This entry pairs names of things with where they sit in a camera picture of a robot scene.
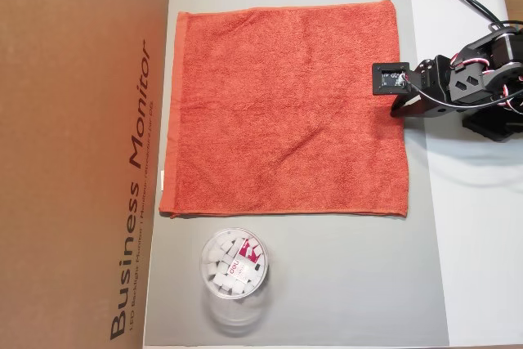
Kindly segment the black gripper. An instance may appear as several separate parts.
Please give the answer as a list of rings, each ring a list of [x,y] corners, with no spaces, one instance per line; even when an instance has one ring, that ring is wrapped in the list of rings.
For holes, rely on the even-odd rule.
[[[442,55],[424,60],[409,76],[413,95],[398,95],[391,106],[393,118],[435,118],[454,112],[451,104],[450,58]]]

